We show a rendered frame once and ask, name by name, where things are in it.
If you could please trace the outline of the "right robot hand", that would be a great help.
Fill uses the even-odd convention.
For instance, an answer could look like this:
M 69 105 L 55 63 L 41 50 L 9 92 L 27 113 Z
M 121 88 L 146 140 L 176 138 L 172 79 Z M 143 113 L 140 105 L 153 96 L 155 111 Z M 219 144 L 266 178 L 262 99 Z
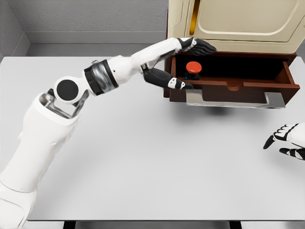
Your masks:
M 305 161 L 305 123 L 285 124 L 280 127 L 267 139 L 263 149 L 267 149 L 275 141 L 286 141 L 299 147 L 294 149 L 280 148 L 279 152 Z

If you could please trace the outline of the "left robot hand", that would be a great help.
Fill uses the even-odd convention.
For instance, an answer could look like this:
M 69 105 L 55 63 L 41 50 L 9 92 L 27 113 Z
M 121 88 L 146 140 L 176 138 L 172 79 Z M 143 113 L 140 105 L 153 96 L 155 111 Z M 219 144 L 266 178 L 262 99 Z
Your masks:
M 150 84 L 169 89 L 193 89 L 171 74 L 156 69 L 155 65 L 170 56 L 189 52 L 196 56 L 206 56 L 216 52 L 216 48 L 206 41 L 194 37 L 168 38 L 151 45 L 131 56 L 132 62 L 142 69 L 144 80 Z

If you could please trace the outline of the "cream and brown cabinet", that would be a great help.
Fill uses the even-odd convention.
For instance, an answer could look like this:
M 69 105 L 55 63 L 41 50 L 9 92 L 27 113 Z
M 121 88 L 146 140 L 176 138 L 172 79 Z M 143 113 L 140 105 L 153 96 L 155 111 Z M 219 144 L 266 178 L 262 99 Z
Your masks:
M 216 53 L 293 54 L 305 39 L 305 0 L 169 0 L 167 26 L 168 37 L 193 36 Z

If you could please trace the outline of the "red button switch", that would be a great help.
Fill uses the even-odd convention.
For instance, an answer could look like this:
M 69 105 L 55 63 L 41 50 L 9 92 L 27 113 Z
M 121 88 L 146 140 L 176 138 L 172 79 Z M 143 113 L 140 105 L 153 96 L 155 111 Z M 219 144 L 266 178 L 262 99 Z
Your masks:
M 185 75 L 184 79 L 185 80 L 196 80 L 198 81 L 200 79 L 199 73 L 202 70 L 202 66 L 198 62 L 188 62 L 185 67 Z

